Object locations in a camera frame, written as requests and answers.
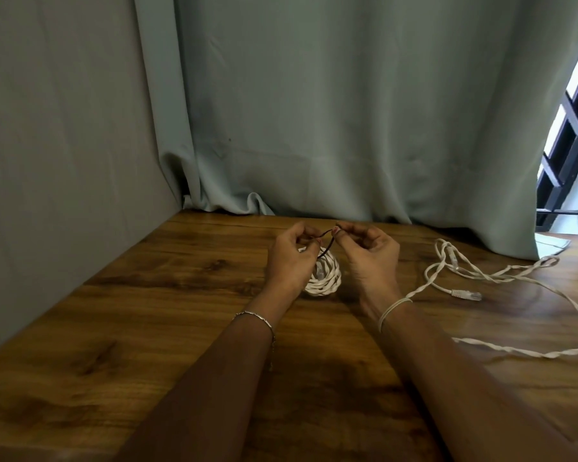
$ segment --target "person's right arm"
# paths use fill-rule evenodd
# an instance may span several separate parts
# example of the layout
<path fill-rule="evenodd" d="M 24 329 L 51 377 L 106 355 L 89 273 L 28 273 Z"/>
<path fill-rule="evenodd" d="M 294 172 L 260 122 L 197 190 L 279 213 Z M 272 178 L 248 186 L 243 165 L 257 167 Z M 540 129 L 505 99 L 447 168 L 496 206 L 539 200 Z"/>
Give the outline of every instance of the person's right arm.
<path fill-rule="evenodd" d="M 376 227 L 338 226 L 333 236 L 347 253 L 362 310 L 377 321 L 403 296 L 396 283 L 399 244 Z M 578 461 L 570 442 L 413 303 L 388 314 L 382 334 L 456 461 Z"/>

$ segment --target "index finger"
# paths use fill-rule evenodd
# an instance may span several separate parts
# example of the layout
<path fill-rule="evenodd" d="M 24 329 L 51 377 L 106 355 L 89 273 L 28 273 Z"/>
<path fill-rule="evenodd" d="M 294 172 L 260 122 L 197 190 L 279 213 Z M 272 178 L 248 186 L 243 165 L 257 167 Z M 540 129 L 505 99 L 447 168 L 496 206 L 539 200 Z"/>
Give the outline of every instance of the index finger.
<path fill-rule="evenodd" d="M 322 233 L 323 231 L 313 227 L 312 225 L 307 225 L 303 220 L 301 220 L 294 224 L 292 227 L 288 228 L 281 234 L 281 236 L 290 238 L 291 241 L 295 242 L 302 235 L 308 235 L 312 238 L 317 238 L 318 236 L 321 236 Z"/>
<path fill-rule="evenodd" d="M 358 222 L 346 222 L 344 220 L 338 221 L 337 225 L 345 232 L 360 238 L 362 244 L 366 248 L 371 248 L 377 240 L 390 237 L 383 230 L 373 225 L 360 224 Z"/>

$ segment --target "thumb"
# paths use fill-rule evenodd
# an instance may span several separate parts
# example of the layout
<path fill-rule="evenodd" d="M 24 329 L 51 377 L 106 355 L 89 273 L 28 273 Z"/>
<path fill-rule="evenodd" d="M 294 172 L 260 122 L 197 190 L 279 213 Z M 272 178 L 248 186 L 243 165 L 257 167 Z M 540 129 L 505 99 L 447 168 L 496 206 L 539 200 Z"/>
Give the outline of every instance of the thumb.
<path fill-rule="evenodd" d="M 334 227 L 331 235 L 334 237 L 334 240 L 336 240 L 336 243 L 338 243 L 340 247 L 345 250 L 349 259 L 362 251 L 362 248 L 355 241 L 353 241 L 349 234 L 342 228 Z"/>
<path fill-rule="evenodd" d="M 319 244 L 318 240 L 312 240 L 308 246 L 306 247 L 306 249 L 304 250 L 304 252 L 306 254 L 308 254 L 309 256 L 314 257 L 315 259 L 317 258 L 317 256 L 319 256 L 319 249 L 321 248 L 321 245 Z"/>

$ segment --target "dangling bracelet chain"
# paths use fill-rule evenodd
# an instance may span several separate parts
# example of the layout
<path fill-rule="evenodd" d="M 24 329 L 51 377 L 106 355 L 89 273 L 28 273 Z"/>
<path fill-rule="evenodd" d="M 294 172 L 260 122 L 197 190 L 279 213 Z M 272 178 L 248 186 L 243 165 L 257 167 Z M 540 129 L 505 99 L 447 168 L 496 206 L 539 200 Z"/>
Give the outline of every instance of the dangling bracelet chain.
<path fill-rule="evenodd" d="M 272 333 L 272 354 L 274 354 L 274 344 L 276 343 L 276 334 L 274 334 L 274 329 L 272 328 L 272 325 L 268 322 L 267 319 L 263 318 L 263 316 L 261 316 L 257 313 L 253 313 L 252 311 L 240 311 L 239 313 L 237 313 L 233 317 L 233 319 L 236 319 L 238 316 L 243 315 L 243 314 L 252 314 L 253 316 L 261 319 L 270 328 L 270 332 Z M 272 358 L 271 357 L 270 357 L 269 371 L 272 371 Z"/>

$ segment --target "person's right hand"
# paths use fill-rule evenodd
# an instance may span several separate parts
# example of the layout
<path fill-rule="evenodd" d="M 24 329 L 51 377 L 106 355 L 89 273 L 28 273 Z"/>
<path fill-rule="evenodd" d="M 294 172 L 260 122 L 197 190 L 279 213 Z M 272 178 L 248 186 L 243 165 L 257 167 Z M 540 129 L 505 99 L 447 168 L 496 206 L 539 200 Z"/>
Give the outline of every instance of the person's right hand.
<path fill-rule="evenodd" d="M 351 274 L 359 285 L 362 310 L 378 321 L 402 298 L 396 283 L 400 245 L 380 228 L 353 222 L 338 222 L 332 236 L 347 254 Z"/>

